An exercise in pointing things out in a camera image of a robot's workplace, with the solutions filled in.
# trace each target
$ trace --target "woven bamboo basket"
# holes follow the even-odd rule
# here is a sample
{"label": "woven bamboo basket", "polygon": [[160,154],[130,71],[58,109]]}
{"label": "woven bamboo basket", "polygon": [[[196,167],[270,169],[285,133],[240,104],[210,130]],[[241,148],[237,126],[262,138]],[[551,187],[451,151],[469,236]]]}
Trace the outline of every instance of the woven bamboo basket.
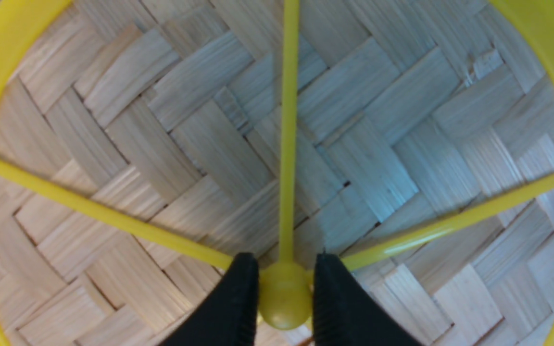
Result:
{"label": "woven bamboo basket", "polygon": [[[294,260],[425,345],[554,345],[554,0],[491,2],[301,0]],[[283,23],[0,3],[0,345],[155,346],[231,256],[279,260]]]}

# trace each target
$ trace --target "woven bamboo surface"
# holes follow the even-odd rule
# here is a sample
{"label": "woven bamboo surface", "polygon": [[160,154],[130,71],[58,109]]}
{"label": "woven bamboo surface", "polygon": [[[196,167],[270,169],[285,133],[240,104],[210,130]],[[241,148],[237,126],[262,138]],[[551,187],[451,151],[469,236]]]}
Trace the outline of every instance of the woven bamboo surface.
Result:
{"label": "woven bamboo surface", "polygon": [[[277,258],[280,0],[77,0],[0,102],[0,157]],[[302,0],[295,257],[352,254],[554,172],[554,86],[486,0]],[[220,271],[0,179],[13,346],[153,346]],[[355,273],[425,345],[541,345],[554,191]],[[298,345],[305,327],[258,330]]]}

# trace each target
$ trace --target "yellow rod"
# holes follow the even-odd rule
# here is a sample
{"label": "yellow rod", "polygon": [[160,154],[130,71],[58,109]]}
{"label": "yellow rod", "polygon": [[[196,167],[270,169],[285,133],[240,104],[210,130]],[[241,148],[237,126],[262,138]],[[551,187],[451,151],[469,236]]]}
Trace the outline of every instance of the yellow rod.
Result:
{"label": "yellow rod", "polygon": [[139,221],[133,217],[117,212],[116,210],[112,210],[98,202],[86,199],[85,197],[70,192],[47,180],[42,180],[39,177],[27,173],[11,164],[2,162],[1,160],[0,177],[24,186],[35,193],[52,199],[86,216],[93,217],[98,221],[114,226],[119,230],[158,243],[159,245],[163,245],[183,255],[190,256],[191,258],[204,261],[215,267],[226,270],[232,262],[231,256],[195,243],[182,236],[162,230],[157,226]]}
{"label": "yellow rod", "polygon": [[294,260],[294,184],[296,176],[296,98],[299,70],[299,0],[284,8],[279,175],[279,261]]}
{"label": "yellow rod", "polygon": [[431,225],[405,232],[370,249],[358,252],[358,254],[347,256],[343,259],[343,263],[349,270],[360,269],[405,250],[453,234],[552,189],[554,189],[554,174],[514,189],[460,214],[444,217]]}

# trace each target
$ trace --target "yellow plastic frame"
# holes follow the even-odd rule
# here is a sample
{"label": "yellow plastic frame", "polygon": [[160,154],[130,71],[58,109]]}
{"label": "yellow plastic frame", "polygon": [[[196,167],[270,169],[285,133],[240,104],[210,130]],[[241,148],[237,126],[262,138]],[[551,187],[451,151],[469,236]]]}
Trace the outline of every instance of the yellow plastic frame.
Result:
{"label": "yellow plastic frame", "polygon": [[[21,61],[25,52],[37,37],[46,29],[71,0],[3,0],[0,3],[0,96],[6,83]],[[280,227],[280,260],[291,261],[293,237],[290,211],[285,211],[288,203],[292,204],[294,186],[294,142],[296,116],[296,71],[297,71],[297,31],[298,0],[286,0],[285,39],[284,39],[284,127],[282,147],[282,214]],[[554,83],[554,0],[491,0],[501,13],[521,32],[532,46],[548,75]],[[29,190],[44,195],[64,204],[78,212],[108,223],[112,226],[159,243],[203,260],[216,267],[227,269],[231,257],[208,247],[198,245],[182,237],[165,232],[155,226],[127,217],[99,203],[85,199],[48,181],[37,178],[15,166],[0,160],[0,176],[20,184]],[[532,199],[554,188],[554,174],[522,188],[510,191],[505,195],[490,200],[480,206],[458,215],[446,217],[420,229],[411,230],[381,245],[344,258],[343,261],[351,270],[361,268],[375,261],[393,256],[398,252],[421,245],[441,236],[452,234],[466,226],[477,223],[503,210]],[[9,343],[0,328],[0,346]],[[554,327],[546,345],[554,346]]]}

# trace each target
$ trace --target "yellow knob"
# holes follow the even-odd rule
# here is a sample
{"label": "yellow knob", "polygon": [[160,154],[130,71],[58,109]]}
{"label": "yellow knob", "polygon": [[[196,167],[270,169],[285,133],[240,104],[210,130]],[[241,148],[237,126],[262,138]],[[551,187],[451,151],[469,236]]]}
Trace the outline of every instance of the yellow knob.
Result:
{"label": "yellow knob", "polygon": [[260,314],[270,326],[289,331],[312,314],[312,293],[305,270],[294,262],[277,262],[260,275]]}

